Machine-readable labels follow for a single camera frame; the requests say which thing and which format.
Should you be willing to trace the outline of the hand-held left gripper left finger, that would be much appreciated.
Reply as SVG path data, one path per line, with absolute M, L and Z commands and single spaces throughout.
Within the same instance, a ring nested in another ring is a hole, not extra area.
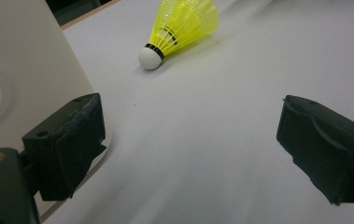
M 38 173 L 42 199 L 63 201 L 72 197 L 93 160 L 105 151 L 105 139 L 98 93 L 68 102 L 24 135 L 22 142 Z

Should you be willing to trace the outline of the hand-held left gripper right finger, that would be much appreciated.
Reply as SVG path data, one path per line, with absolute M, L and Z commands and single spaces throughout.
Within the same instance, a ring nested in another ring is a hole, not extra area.
M 276 140 L 330 203 L 354 203 L 354 121 L 315 101 L 288 95 Z

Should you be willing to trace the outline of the white plastic storage bin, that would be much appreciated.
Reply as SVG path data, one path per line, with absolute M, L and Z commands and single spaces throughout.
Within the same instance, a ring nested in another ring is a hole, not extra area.
M 0 0 L 0 224 L 40 224 L 41 215 L 61 202 L 42 199 L 22 138 L 68 102 L 92 93 L 46 2 Z M 107 153 L 111 134 L 104 123 L 106 149 L 77 189 Z

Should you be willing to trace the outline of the yellow plastic shuttlecock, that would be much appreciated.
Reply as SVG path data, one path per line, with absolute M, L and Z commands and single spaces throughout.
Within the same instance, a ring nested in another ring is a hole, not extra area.
M 140 65 L 156 69 L 166 56 L 213 33 L 218 23 L 213 0 L 161 0 L 149 42 L 138 54 Z

